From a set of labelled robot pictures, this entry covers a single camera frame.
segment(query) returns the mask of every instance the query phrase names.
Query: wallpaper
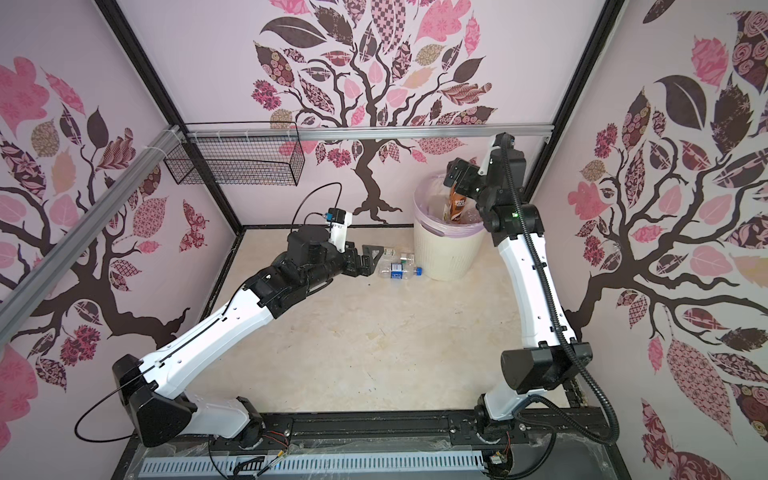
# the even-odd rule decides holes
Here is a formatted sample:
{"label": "wallpaper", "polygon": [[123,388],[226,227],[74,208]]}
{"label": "wallpaper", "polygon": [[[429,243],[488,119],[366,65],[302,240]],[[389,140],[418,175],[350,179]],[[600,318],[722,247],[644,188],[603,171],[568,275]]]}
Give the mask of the wallpaper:
{"label": "wallpaper", "polygon": [[[257,0],[224,2],[215,11],[194,5],[121,3],[184,118],[274,127],[295,121],[301,135],[336,127],[548,123],[602,2]],[[163,23],[167,15],[178,15],[185,29]],[[540,24],[558,31],[557,40]],[[176,42],[183,46],[169,55]],[[221,74],[193,74],[203,56]],[[298,187],[223,189],[244,223],[289,223],[305,194],[332,181],[343,183],[339,205],[356,215],[354,223],[412,223],[419,180],[457,157],[483,158],[488,142],[304,141]],[[531,163],[542,144],[540,137],[521,137],[517,149]],[[283,156],[292,151],[286,143]]]}
{"label": "wallpaper", "polygon": [[[3,12],[13,22],[0,23],[1,297],[164,128],[90,2],[61,2],[55,18],[43,10],[16,5]],[[59,47],[34,40],[36,31],[57,33]],[[94,447],[75,438],[74,422],[114,388],[117,358],[141,357],[197,320],[232,240],[204,187],[178,187],[162,164],[144,179],[3,348],[3,478],[42,478],[52,465],[68,478],[111,474],[124,442]],[[81,434],[131,430],[115,398]],[[48,452],[45,461],[30,462],[32,445]],[[83,462],[87,452],[94,458]]]}
{"label": "wallpaper", "polygon": [[768,12],[755,2],[695,12],[638,3],[534,201],[554,237],[566,317],[593,345],[633,477],[759,478]]}

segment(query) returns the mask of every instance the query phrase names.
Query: marble-patterned surface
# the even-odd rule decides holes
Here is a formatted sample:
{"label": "marble-patterned surface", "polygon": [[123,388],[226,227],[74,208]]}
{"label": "marble-patterned surface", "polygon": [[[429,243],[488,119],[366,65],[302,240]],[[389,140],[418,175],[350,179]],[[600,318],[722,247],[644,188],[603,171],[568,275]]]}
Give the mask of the marble-patterned surface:
{"label": "marble-patterned surface", "polygon": [[[286,249],[288,230],[250,230],[217,305]],[[350,229],[347,240],[412,251],[410,228]],[[511,281],[488,235],[462,280],[338,276],[252,333],[189,390],[246,396],[262,412],[469,409],[521,345]],[[549,392],[562,406],[562,389]]]}

